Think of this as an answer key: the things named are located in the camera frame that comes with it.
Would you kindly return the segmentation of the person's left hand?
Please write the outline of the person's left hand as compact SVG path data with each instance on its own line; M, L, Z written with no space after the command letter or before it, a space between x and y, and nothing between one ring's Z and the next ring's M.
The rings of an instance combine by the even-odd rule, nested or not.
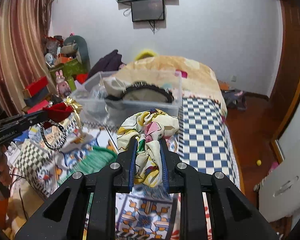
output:
M12 182L11 175L10 175L10 169L7 164L7 157L6 157L6 147L5 145L2 145L1 147L1 157L0 157L0 182L4 186L9 186Z

